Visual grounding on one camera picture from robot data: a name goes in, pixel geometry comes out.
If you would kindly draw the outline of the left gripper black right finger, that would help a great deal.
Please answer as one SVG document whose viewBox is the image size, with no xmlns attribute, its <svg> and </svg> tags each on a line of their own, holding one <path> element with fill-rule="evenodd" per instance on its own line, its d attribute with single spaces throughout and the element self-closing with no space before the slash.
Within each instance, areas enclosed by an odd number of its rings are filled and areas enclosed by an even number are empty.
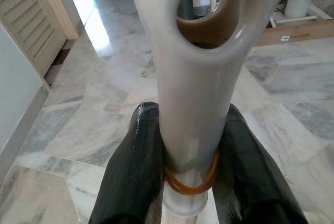
<svg viewBox="0 0 334 224">
<path fill-rule="evenodd" d="M 230 105 L 220 139 L 213 196 L 219 223 L 305 223 L 274 159 Z"/>
</svg>

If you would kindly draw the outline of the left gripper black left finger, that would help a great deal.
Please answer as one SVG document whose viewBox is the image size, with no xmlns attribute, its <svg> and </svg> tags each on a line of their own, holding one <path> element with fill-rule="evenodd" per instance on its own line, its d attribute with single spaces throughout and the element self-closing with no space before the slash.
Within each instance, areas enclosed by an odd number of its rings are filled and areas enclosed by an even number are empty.
<svg viewBox="0 0 334 224">
<path fill-rule="evenodd" d="M 89 223 L 161 223 L 163 189 L 159 108 L 143 102 L 109 159 Z"/>
</svg>

